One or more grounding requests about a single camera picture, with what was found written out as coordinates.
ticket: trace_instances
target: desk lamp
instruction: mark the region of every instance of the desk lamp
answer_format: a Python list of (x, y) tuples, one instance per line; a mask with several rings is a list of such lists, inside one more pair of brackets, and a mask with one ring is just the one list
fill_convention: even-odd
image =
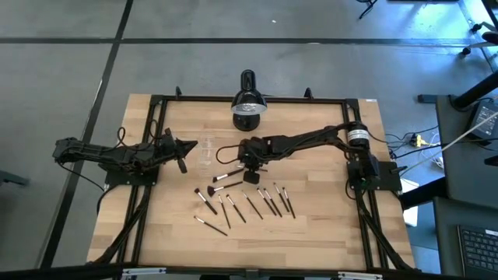
[(233, 125), (241, 131), (252, 131), (259, 125), (259, 114), (266, 109), (266, 100), (256, 89), (255, 73), (244, 70), (240, 74), (240, 91), (232, 101)]

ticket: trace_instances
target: brush bristles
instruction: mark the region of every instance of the brush bristles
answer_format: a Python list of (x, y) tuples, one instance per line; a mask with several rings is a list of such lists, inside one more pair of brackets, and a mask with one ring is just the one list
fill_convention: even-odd
[(210, 197), (212, 197), (213, 195), (215, 195), (216, 191), (215, 191), (215, 188), (214, 187), (211, 187), (211, 186), (208, 186), (208, 194)]

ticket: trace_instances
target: chair wheel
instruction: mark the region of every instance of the chair wheel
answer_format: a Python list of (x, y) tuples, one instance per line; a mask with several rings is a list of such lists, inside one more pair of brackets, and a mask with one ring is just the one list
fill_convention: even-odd
[(477, 30), (480, 30), (482, 28), (482, 25), (481, 24), (474, 24), (474, 26), (470, 29), (473, 33), (476, 33)]
[(463, 54), (463, 55), (470, 54), (470, 49), (468, 47), (464, 47), (464, 49), (461, 50), (461, 54)]

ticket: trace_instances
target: brush handle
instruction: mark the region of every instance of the brush handle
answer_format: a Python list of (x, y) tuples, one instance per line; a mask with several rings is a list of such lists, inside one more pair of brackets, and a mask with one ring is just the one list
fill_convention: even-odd
[(286, 207), (286, 210), (289, 212), (289, 208), (287, 207), (286, 201), (283, 199), (282, 194), (279, 193), (279, 197), (282, 200), (283, 205)]
[(228, 236), (228, 234), (224, 233), (223, 231), (217, 229), (215, 226), (213, 226), (212, 224), (208, 223), (208, 222), (204, 222), (205, 225), (207, 225), (208, 227), (214, 229), (215, 231), (217, 231), (218, 233), (221, 233), (223, 234), (224, 236)]
[(243, 183), (243, 181), (238, 181), (236, 183), (227, 184), (226, 186), (223, 186), (223, 188), (234, 187), (234, 186), (240, 185), (242, 183)]
[(289, 204), (290, 212), (293, 213), (293, 218), (296, 218), (296, 215), (294, 215), (293, 205), (290, 204), (290, 200), (288, 198), (287, 198), (287, 204)]
[(221, 176), (213, 177), (212, 178), (212, 182), (215, 183), (216, 181), (225, 179), (227, 177), (230, 177), (230, 176), (235, 175), (235, 174), (237, 174), (239, 172), (242, 172), (242, 171), (244, 171), (244, 168), (240, 168), (238, 170), (230, 171), (229, 173), (221, 175)]
[(208, 205), (209, 209), (211, 209), (211, 211), (212, 211), (213, 213), (215, 213), (215, 215), (218, 215), (218, 212), (217, 212), (217, 211), (216, 211), (216, 210), (212, 207), (212, 205), (211, 205), (211, 203), (209, 203), (209, 201), (204, 201), (204, 203), (205, 203), (206, 205)]
[(259, 218), (263, 219), (263, 216), (259, 213), (259, 211), (256, 209), (256, 206), (254, 206), (254, 204), (252, 204), (252, 201), (247, 198), (247, 201), (249, 201), (249, 203), (251, 204), (252, 208), (256, 211), (256, 213), (259, 215)]
[(268, 203), (268, 200), (266, 200), (266, 198), (263, 198), (263, 200), (266, 202), (266, 205), (270, 208), (270, 210), (272, 210), (273, 215), (277, 215), (277, 213), (275, 213), (275, 210), (273, 210), (272, 206)]
[(280, 213), (280, 210), (277, 207), (277, 205), (275, 204), (275, 202), (273, 201), (273, 198), (270, 198), (270, 202), (272, 203), (273, 207), (275, 207), (275, 210), (277, 211), (277, 213), (279, 213), (280, 218), (282, 218), (282, 213)]
[(225, 214), (226, 224), (228, 224), (228, 228), (231, 229), (230, 221), (228, 220), (228, 215), (226, 214), (225, 205), (222, 203), (221, 208), (223, 209), (223, 214)]
[(233, 207), (235, 208), (235, 211), (237, 211), (237, 213), (239, 213), (240, 218), (241, 218), (244, 222), (246, 222), (246, 219), (244, 219), (244, 217), (242, 216), (242, 213), (240, 213), (239, 208), (237, 208), (237, 207), (236, 207), (236, 205), (233, 205)]

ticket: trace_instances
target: lamp shade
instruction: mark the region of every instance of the lamp shade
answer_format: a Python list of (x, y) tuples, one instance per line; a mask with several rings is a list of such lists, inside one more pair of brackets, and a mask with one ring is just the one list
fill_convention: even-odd
[(232, 112), (241, 116), (263, 113), (268, 106), (256, 89), (256, 75), (252, 70), (244, 70), (240, 75), (240, 91), (232, 101)]

